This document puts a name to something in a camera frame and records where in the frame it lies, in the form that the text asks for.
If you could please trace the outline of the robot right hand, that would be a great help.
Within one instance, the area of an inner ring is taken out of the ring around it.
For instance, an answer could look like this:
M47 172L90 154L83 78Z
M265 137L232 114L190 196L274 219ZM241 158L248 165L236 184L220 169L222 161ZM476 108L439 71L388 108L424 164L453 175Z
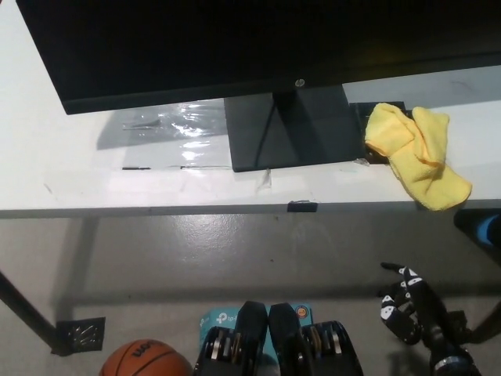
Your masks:
M424 344L430 351L431 375L477 375L473 358L454 334L446 307L430 285L408 266L380 266L401 278L378 292L380 318L387 329L407 345Z

